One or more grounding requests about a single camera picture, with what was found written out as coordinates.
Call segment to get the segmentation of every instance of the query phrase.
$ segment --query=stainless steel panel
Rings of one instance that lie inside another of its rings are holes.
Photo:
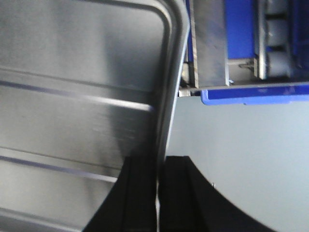
[[[193,0],[198,86],[228,86],[227,39],[223,0]]]
[[[162,163],[187,34],[177,0],[1,0],[0,221],[80,230],[125,156]]]
[[[55,228],[81,230],[113,185],[4,161],[0,173],[0,222],[7,217]]]

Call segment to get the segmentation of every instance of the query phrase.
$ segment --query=brushed metal surface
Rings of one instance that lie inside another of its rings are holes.
[[[162,162],[187,34],[177,0],[0,1],[3,230],[81,230],[125,156]]]
[[[227,39],[223,0],[193,0],[198,86],[228,86]]]

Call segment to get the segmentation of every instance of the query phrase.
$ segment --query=roller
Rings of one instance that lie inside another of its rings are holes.
[[[286,52],[268,52],[267,76],[290,76],[290,62]]]
[[[267,46],[285,45],[288,41],[288,24],[284,19],[267,20]]]
[[[267,0],[266,14],[284,14],[288,10],[288,0]]]

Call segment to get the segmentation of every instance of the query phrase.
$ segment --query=black plastic part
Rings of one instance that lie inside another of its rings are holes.
[[[111,192],[83,232],[155,232],[155,163],[127,157]]]
[[[169,170],[177,170],[179,176],[169,173]],[[214,189],[189,157],[166,158],[160,184],[160,206],[160,228],[163,232],[273,232]],[[176,227],[174,222],[179,222],[179,226]],[[195,224],[188,230],[188,223],[193,222]]]
[[[167,157],[160,178],[160,231],[194,232],[196,222],[182,157]]]

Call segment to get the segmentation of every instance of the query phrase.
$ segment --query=gray wall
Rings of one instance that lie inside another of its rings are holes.
[[[205,106],[178,98],[168,155],[189,155],[225,197],[269,227],[309,231],[309,102]]]

